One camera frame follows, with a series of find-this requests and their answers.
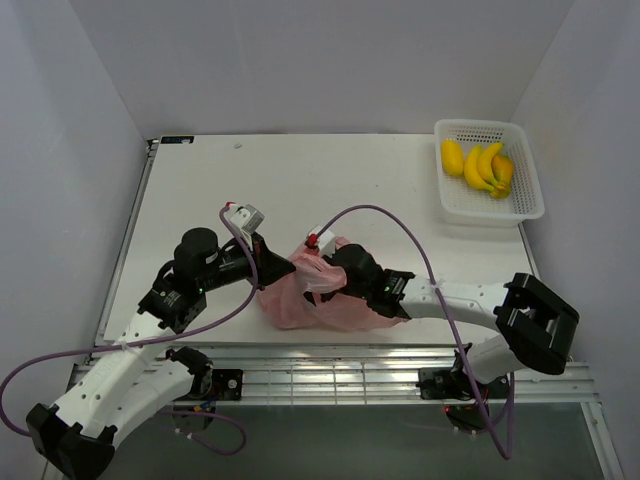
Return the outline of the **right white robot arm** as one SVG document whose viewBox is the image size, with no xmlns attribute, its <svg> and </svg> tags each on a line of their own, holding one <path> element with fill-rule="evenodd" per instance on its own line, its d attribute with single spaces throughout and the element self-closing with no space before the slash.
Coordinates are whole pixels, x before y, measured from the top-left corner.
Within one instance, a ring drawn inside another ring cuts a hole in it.
<svg viewBox="0 0 640 480">
<path fill-rule="evenodd" d="M 464 397 L 517 370 L 565 371 L 579 314 L 533 275 L 517 273 L 504 284 L 434 284 L 412 272 L 381 267 L 356 244 L 338 248 L 325 260 L 346 279 L 325 293 L 304 288 L 311 304 L 350 296 L 387 318 L 452 319 L 494 331 L 494 337 L 465 347 L 451 373 L 454 390 Z"/>
</svg>

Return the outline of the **yellow fake banana bunch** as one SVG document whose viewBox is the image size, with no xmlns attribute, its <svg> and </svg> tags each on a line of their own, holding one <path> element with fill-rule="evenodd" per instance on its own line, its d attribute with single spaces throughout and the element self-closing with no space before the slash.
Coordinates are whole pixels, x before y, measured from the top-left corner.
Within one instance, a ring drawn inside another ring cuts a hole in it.
<svg viewBox="0 0 640 480">
<path fill-rule="evenodd" d="M 492 159 L 502 154 L 504 144 L 495 142 L 489 146 L 474 146 L 464 163 L 464 179 L 467 184 L 479 191 L 486 191 L 494 199 L 506 199 L 511 194 L 511 185 L 499 184 L 494 178 Z"/>
</svg>

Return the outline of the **pink plastic bag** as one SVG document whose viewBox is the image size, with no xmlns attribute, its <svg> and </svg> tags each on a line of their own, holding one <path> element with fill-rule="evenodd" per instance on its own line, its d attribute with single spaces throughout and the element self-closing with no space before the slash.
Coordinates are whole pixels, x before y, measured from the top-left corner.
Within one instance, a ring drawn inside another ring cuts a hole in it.
<svg viewBox="0 0 640 480">
<path fill-rule="evenodd" d="M 257 293 L 257 302 L 270 324 L 281 330 L 328 329 L 370 331 L 391 328 L 402 318 L 384 317 L 363 299 L 336 294 L 323 302 L 321 296 L 347 283 L 343 269 L 332 266 L 304 245 L 288 257 L 296 271 Z"/>
</svg>

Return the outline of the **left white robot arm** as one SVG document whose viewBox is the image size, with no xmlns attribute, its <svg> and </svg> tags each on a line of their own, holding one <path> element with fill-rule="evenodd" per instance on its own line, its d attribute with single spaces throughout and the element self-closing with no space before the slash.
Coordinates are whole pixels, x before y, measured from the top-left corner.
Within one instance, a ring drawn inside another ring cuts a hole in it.
<svg viewBox="0 0 640 480">
<path fill-rule="evenodd" d="M 201 399 L 212 388 L 212 364 L 203 353 L 169 348 L 202 313 L 209 291 L 255 279 L 263 289 L 294 265 L 271 252 L 263 237 L 231 239 L 187 231 L 166 262 L 114 351 L 52 405 L 35 405 L 26 422 L 36 450 L 69 479 L 96 479 L 117 446 L 174 399 Z"/>
</svg>

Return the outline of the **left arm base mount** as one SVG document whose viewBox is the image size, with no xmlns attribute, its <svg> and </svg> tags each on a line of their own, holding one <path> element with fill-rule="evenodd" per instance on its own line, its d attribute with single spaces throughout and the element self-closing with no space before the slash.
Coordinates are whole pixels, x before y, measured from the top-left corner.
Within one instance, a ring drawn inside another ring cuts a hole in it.
<svg viewBox="0 0 640 480">
<path fill-rule="evenodd" d="M 177 427 L 195 432 L 204 431 L 213 419 L 188 416 L 187 412 L 215 414 L 219 401 L 239 401 L 242 398 L 243 370 L 216 368 L 204 353 L 191 347 L 169 349 L 165 358 L 185 366 L 192 377 L 189 392 L 179 397 L 178 404 L 171 407 L 173 412 L 178 412 L 173 417 Z"/>
</svg>

